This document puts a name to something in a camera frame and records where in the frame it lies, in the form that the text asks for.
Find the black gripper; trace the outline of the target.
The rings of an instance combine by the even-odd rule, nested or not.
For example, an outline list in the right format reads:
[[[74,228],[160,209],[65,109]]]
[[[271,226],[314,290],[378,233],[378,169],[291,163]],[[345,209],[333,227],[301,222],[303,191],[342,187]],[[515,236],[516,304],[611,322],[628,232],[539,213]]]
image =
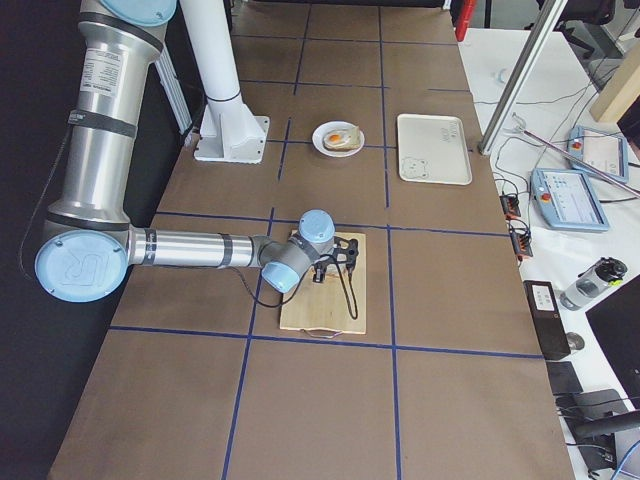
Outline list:
[[[350,273],[350,247],[347,244],[337,244],[330,254],[325,254],[314,263],[314,275],[312,281],[322,284],[325,280],[327,269],[333,265],[339,274],[342,271]]]

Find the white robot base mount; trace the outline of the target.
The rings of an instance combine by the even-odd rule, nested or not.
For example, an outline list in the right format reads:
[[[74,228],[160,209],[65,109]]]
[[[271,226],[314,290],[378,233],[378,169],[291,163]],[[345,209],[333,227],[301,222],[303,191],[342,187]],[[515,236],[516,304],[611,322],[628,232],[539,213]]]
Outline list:
[[[194,157],[204,162],[262,161],[270,119],[244,103],[222,1],[180,3],[206,97]]]

